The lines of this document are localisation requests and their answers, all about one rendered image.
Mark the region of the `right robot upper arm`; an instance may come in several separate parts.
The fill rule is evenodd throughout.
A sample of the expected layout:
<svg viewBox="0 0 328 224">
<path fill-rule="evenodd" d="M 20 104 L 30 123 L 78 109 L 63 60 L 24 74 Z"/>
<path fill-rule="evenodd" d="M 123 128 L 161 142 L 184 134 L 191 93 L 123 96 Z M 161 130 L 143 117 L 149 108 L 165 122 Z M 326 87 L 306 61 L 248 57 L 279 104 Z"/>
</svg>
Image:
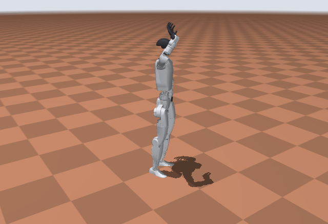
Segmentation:
<svg viewBox="0 0 328 224">
<path fill-rule="evenodd" d="M 166 68 L 166 63 L 168 62 L 169 57 L 165 54 L 161 56 L 161 58 L 157 61 L 157 69 L 163 70 Z"/>
</svg>

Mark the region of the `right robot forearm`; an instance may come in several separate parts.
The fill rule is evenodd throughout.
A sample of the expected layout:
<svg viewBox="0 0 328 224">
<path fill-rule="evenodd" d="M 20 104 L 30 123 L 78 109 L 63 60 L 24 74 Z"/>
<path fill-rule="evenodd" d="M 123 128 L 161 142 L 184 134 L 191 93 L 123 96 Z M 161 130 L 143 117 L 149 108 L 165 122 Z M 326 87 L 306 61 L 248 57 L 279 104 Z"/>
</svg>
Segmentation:
<svg viewBox="0 0 328 224">
<path fill-rule="evenodd" d="M 161 58 L 161 56 L 165 53 L 166 55 L 171 55 L 171 52 L 173 51 L 173 49 L 176 47 L 177 42 L 179 41 L 179 37 L 177 35 L 175 35 L 174 39 L 171 39 L 169 41 L 169 44 L 167 45 L 167 47 L 163 50 L 162 54 L 160 55 L 159 59 Z"/>
</svg>

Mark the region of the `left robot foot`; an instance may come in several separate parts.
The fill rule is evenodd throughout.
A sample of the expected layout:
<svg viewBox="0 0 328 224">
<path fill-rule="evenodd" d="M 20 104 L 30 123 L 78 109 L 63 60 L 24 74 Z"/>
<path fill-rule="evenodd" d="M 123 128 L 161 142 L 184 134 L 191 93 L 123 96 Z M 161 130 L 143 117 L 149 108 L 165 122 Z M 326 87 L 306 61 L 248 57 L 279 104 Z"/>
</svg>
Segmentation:
<svg viewBox="0 0 328 224">
<path fill-rule="evenodd" d="M 160 161 L 161 162 L 161 161 Z M 167 162 L 167 161 L 163 161 L 163 163 L 159 163 L 159 166 L 173 166 L 173 163 Z"/>
</svg>

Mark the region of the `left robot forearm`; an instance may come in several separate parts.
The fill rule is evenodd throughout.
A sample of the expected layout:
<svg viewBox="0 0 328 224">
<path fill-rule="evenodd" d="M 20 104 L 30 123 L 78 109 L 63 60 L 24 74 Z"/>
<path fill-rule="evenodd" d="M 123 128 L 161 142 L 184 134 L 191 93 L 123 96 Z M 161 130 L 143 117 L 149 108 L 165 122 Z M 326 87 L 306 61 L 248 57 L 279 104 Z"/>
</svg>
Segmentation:
<svg viewBox="0 0 328 224">
<path fill-rule="evenodd" d="M 170 91 L 167 91 L 169 92 L 169 98 L 170 98 L 170 101 L 171 101 L 171 97 L 173 97 L 173 85 L 172 85 L 172 89 Z"/>
</svg>

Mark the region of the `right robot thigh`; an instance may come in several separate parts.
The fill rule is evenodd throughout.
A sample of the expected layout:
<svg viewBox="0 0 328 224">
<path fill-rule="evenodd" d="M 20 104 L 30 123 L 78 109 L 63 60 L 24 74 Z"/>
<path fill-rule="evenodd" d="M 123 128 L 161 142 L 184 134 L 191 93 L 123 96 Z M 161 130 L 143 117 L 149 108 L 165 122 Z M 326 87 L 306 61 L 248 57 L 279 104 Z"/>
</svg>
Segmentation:
<svg viewBox="0 0 328 224">
<path fill-rule="evenodd" d="M 159 146 L 164 142 L 167 132 L 168 132 L 168 113 L 167 110 L 163 107 L 163 105 L 158 105 L 157 108 L 154 109 L 154 116 L 158 117 L 157 123 L 157 137 L 153 139 L 157 139 Z"/>
</svg>

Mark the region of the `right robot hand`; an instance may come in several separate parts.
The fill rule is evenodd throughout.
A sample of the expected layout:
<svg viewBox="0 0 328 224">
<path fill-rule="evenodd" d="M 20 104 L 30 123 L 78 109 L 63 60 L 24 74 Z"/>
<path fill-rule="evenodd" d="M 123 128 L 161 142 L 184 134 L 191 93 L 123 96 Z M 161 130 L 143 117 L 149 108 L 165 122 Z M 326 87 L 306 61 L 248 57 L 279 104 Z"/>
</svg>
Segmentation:
<svg viewBox="0 0 328 224">
<path fill-rule="evenodd" d="M 173 31 L 175 25 L 172 27 L 173 24 L 171 24 L 170 22 L 167 24 L 167 29 L 168 29 L 168 33 L 170 34 L 170 38 L 171 39 L 174 39 L 175 38 L 175 35 L 177 33 L 177 31 Z"/>
</svg>

